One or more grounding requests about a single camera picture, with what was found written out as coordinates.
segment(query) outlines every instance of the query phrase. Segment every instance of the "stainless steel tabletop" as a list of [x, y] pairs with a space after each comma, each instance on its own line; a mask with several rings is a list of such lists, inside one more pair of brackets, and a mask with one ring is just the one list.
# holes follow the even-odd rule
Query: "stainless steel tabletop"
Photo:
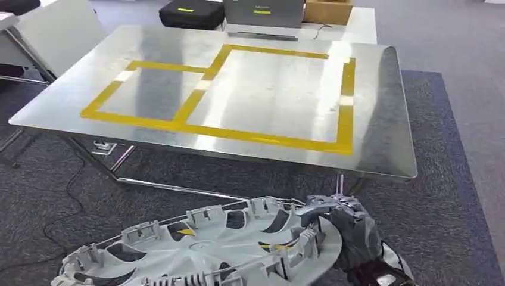
[[10, 123], [238, 160], [417, 175], [390, 46], [122, 26]]

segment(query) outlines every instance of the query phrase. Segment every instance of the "black case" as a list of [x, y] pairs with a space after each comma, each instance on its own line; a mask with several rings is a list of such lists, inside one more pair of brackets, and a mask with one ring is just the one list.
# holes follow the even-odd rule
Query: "black case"
[[222, 3], [206, 0], [173, 0], [160, 9], [165, 27], [214, 30], [223, 23], [225, 9]]
[[11, 12], [16, 16], [40, 6], [40, 0], [0, 0], [0, 11]]

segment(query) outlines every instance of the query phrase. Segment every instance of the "white table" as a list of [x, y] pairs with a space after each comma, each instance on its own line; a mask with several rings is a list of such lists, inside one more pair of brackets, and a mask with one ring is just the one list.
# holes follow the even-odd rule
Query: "white table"
[[[88, 0], [41, 0], [41, 6], [18, 17], [13, 30], [56, 77], [60, 77], [106, 36]], [[0, 33], [0, 63], [32, 63]]]
[[293, 36], [300, 39], [316, 38], [320, 40], [377, 44], [375, 9], [373, 8], [354, 7], [349, 17], [347, 26], [330, 25], [331, 27], [321, 28], [322, 26], [322, 24], [316, 23], [303, 23], [301, 28], [284, 28], [225, 23], [223, 25], [223, 29], [226, 32], [232, 33], [246, 32], [279, 36]]

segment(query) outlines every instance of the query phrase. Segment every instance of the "yellow tape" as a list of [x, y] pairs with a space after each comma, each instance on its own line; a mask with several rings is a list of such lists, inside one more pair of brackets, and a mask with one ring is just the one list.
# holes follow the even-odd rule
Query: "yellow tape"
[[100, 94], [86, 107], [80, 115], [82, 117], [91, 118], [93, 113], [100, 109], [100, 107], [109, 99], [109, 97], [119, 88], [123, 82], [111, 82]]
[[356, 59], [350, 58], [349, 63], [344, 64], [344, 72], [342, 74], [342, 95], [354, 95], [354, 74], [356, 69]]
[[349, 153], [353, 152], [353, 117], [354, 117], [354, 76], [356, 72], [356, 59], [351, 58], [344, 64], [342, 73], [342, 88], [340, 91], [340, 105], [338, 110], [338, 128], [336, 144], [345, 146]]
[[183, 11], [183, 12], [189, 12], [189, 13], [194, 11], [193, 9], [187, 9], [187, 8], [177, 8], [177, 10]]
[[262, 15], [270, 15], [271, 14], [270, 11], [263, 11], [263, 10], [254, 10], [253, 13], [254, 14], [262, 14]]
[[181, 230], [179, 230], [177, 232], [180, 233], [180, 234], [186, 234], [186, 235], [195, 236], [195, 233], [191, 229], [189, 229], [189, 228], [187, 228], [187, 229], [181, 229]]
[[226, 45], [226, 46], [230, 46], [235, 51], [264, 52], [267, 54], [291, 55], [295, 57], [306, 57], [306, 58], [321, 58], [324, 60], [329, 57], [327, 54], [317, 54], [315, 52], [297, 52], [297, 51], [288, 51], [285, 49], [260, 48], [257, 46], [240, 46], [240, 45]]
[[[203, 73], [202, 80], [212, 81], [224, 65], [230, 52], [249, 51], [265, 52], [269, 54], [290, 55], [297, 57], [309, 57], [327, 59], [326, 54], [312, 52], [287, 51], [282, 49], [260, 48], [254, 46], [223, 45], [216, 55], [210, 67], [191, 67], [177, 64], [149, 63], [143, 61], [132, 61], [127, 67], [127, 71], [134, 71], [137, 68], [176, 70], [180, 72]], [[351, 154], [353, 144], [353, 96], [354, 96], [354, 73], [356, 61], [354, 58], [349, 63], [344, 64], [342, 75], [341, 96], [347, 97], [347, 103], [341, 104], [338, 114], [338, 132], [336, 142], [312, 141], [306, 139], [290, 138], [285, 136], [267, 135], [262, 133], [244, 132], [230, 129], [214, 128], [209, 126], [188, 125], [185, 122], [201, 101], [205, 90], [195, 89], [184, 104], [178, 109], [172, 121], [160, 119], [148, 119], [135, 116], [125, 116], [120, 114], [106, 113], [98, 111], [103, 103], [119, 88], [122, 82], [113, 81], [95, 98], [82, 112], [83, 118], [102, 120], [105, 122], [140, 126], [145, 128], [165, 130], [169, 132], [184, 132], [207, 136], [214, 136], [226, 139], [256, 142], [261, 144], [280, 145], [291, 148], [302, 148], [306, 150], [324, 151], [341, 154]]]
[[179, 107], [179, 110], [175, 113], [173, 121], [179, 123], [186, 122], [193, 110], [195, 110], [197, 107], [204, 94], [205, 91], [202, 91], [200, 89], [195, 89], [193, 92], [191, 92], [188, 99], [184, 102], [184, 104], [182, 104], [181, 107]]
[[150, 63], [148, 61], [132, 61], [130, 65], [132, 64], [135, 68], [174, 70], [176, 72], [206, 73], [208, 71], [208, 67], [191, 67], [181, 64]]

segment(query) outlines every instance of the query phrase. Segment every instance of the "wire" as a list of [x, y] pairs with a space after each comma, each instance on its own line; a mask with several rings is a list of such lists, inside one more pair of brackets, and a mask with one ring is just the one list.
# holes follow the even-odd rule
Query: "wire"
[[352, 195], [357, 195], [358, 193], [360, 193], [361, 190], [363, 189], [362, 186], [364, 182], [365, 178], [359, 177], [354, 183], [354, 185], [352, 185], [351, 188], [349, 188], [349, 191], [347, 192], [346, 196], [350, 197]]
[[322, 29], [322, 28], [324, 28], [324, 27], [331, 28], [331, 26], [330, 26], [330, 25], [327, 25], [327, 24], [322, 24], [322, 25], [319, 27], [319, 29], [317, 30], [316, 36], [315, 36], [312, 40], [315, 40], [315, 39], [317, 39], [317, 37], [319, 37], [319, 32], [320, 32], [320, 31], [321, 31], [321, 29]]
[[68, 249], [66, 247], [64, 247], [63, 245], [61, 245], [54, 237], [50, 236], [47, 233], [47, 231], [48, 231], [49, 227], [52, 226], [52, 225], [54, 225], [55, 223], [57, 223], [57, 222], [59, 222], [61, 220], [64, 220], [64, 219], [68, 219], [68, 218], [70, 218], [72, 216], [78, 215], [79, 213], [84, 213], [85, 212], [83, 204], [79, 201], [79, 199], [76, 196], [74, 196], [70, 192], [70, 190], [71, 190], [70, 187], [75, 183], [75, 181], [77, 180], [77, 178], [79, 177], [79, 175], [82, 173], [82, 171], [86, 167], [86, 162], [84, 161], [84, 159], [82, 159], [79, 155], [77, 155], [77, 153], [75, 151], [74, 151], [74, 154], [81, 161], [81, 165], [80, 165], [79, 169], [72, 175], [72, 177], [70, 178], [70, 180], [68, 180], [67, 186], [65, 187], [65, 192], [66, 192], [66, 194], [72, 200], [74, 200], [79, 205], [78, 211], [76, 211], [74, 213], [71, 213], [71, 214], [67, 214], [67, 215], [65, 215], [63, 217], [59, 217], [58, 219], [54, 219], [50, 223], [47, 223], [44, 226], [44, 228], [42, 229], [42, 233], [43, 233], [44, 237], [46, 237], [47, 239], [51, 240], [54, 244], [56, 244], [57, 246], [59, 246], [59, 248], [63, 249], [63, 252], [60, 253], [60, 254], [58, 254], [58, 255], [56, 255], [56, 256], [53, 256], [52, 258], [47, 258], [47, 259], [43, 259], [43, 260], [39, 260], [39, 261], [35, 261], [35, 262], [18, 263], [18, 264], [13, 264], [13, 265], [6, 266], [6, 267], [0, 269], [0, 274], [3, 273], [3, 272], [5, 272], [5, 271], [7, 271], [7, 270], [9, 270], [9, 269], [43, 264], [43, 263], [50, 262], [50, 261], [53, 261], [55, 259], [58, 259], [60, 257], [63, 258], [66, 255], [68, 255]]

